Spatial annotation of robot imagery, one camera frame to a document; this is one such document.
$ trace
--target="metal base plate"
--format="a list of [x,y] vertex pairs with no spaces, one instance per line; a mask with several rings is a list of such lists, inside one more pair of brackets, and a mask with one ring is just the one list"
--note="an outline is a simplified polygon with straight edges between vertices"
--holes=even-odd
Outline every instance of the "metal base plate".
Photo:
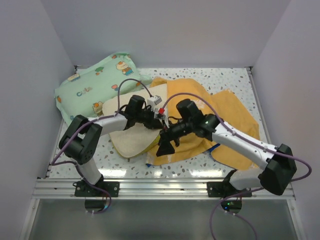
[[[75,187],[75,197],[105,197],[103,192],[91,188],[83,180],[75,182],[73,186]],[[95,186],[106,190],[113,198],[119,195],[120,183],[118,181],[100,181]]]
[[[247,190],[234,190],[234,191],[225,191],[225,185],[229,184],[225,181],[208,181],[206,183],[206,190],[208,192],[209,198],[225,198],[227,196],[231,196],[233,194],[238,194],[242,192],[246,192]],[[250,198],[252,197],[252,193],[244,193],[242,198]]]

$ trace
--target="white connector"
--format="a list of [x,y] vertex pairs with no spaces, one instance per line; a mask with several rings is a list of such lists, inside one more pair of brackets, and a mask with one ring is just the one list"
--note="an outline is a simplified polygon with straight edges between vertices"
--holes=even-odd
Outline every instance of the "white connector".
[[149,97],[147,100],[146,100],[146,105],[150,105],[151,106],[151,110],[155,110],[156,106],[162,102],[162,99],[160,96],[152,96],[152,97]]

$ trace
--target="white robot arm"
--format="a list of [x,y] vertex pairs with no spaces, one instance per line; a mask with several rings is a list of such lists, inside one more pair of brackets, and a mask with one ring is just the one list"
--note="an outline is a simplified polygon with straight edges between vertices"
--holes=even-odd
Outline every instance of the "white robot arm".
[[[179,146],[180,137],[195,133],[198,137],[226,145],[252,160],[258,168],[245,171],[232,170],[225,177],[222,187],[217,189],[224,197],[247,188],[259,187],[264,187],[273,194],[282,195],[297,171],[293,159],[281,157],[264,150],[269,149],[292,156],[291,149],[288,146],[282,144],[277,147],[262,142],[224,122],[224,125],[232,129],[234,133],[236,132],[238,135],[262,146],[263,149],[249,144],[236,134],[227,131],[226,127],[214,114],[203,115],[190,99],[182,100],[177,104],[176,107],[182,118],[174,124],[169,122],[169,125],[165,124],[163,112],[159,113],[154,109],[159,103],[159,99],[155,97],[148,99],[148,103],[154,102],[155,104],[149,104],[150,107],[145,108],[143,108],[144,102],[143,97],[134,95],[126,106],[125,111],[120,111],[114,117],[99,120],[84,128],[80,132],[85,134],[84,138],[77,136],[66,148],[65,154],[77,161],[81,173],[90,184],[95,185],[98,181],[103,180],[103,176],[93,160],[99,137],[111,132],[126,130],[134,126],[135,123],[143,123],[149,129],[162,129],[160,131],[157,156],[173,154],[175,150],[171,145],[171,141],[174,141],[175,145]],[[92,119],[94,118],[76,116],[59,143],[60,149],[80,126]]]

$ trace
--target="red component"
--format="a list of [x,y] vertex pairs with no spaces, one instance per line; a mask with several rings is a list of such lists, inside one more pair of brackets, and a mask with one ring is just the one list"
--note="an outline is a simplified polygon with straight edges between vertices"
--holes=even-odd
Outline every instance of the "red component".
[[159,114],[164,114],[165,113],[165,109],[164,108],[159,108]]

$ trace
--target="fabric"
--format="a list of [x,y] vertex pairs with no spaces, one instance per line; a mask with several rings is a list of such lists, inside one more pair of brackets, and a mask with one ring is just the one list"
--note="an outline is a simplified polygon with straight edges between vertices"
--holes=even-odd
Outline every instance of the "fabric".
[[[161,107],[167,100],[167,84],[158,85],[149,88],[152,95],[161,97]],[[132,95],[142,96],[144,99],[149,97],[145,89],[136,92],[130,92],[120,96],[120,106],[127,104]],[[114,114],[118,107],[118,99],[114,97],[102,105],[102,111],[105,116]],[[133,127],[124,131],[114,131],[110,133],[110,138],[115,150],[124,158],[132,158],[143,154],[159,142],[160,130],[148,129],[141,123],[136,123]]]
[[[69,125],[76,115],[97,117],[103,114],[103,103],[118,94],[120,83],[134,78],[150,84],[151,77],[140,75],[127,53],[112,54],[97,64],[65,80],[55,89],[56,106]],[[128,81],[121,86],[121,94],[140,90],[141,84]]]
[[[196,94],[208,101],[217,111],[217,113],[238,130],[259,139],[259,125],[243,106],[240,100],[230,90],[224,90],[215,95],[210,95],[207,91],[194,79],[177,79],[167,81],[163,78],[155,78],[151,86],[167,84],[168,98],[176,93],[187,92]],[[168,116],[180,118],[180,114],[176,109],[177,103],[181,100],[189,98],[193,100],[197,107],[204,113],[212,113],[208,106],[193,96],[179,95],[168,103]],[[147,163],[152,165],[162,165],[174,163],[177,161],[192,158],[216,145],[204,138],[197,137],[194,133],[188,134],[180,138],[180,146],[175,147],[175,154],[157,157],[156,152],[158,145],[154,146],[147,155]],[[218,162],[228,165],[239,170],[246,170],[252,166],[251,160],[237,153],[236,151],[226,147],[219,146],[211,152],[212,157]]]

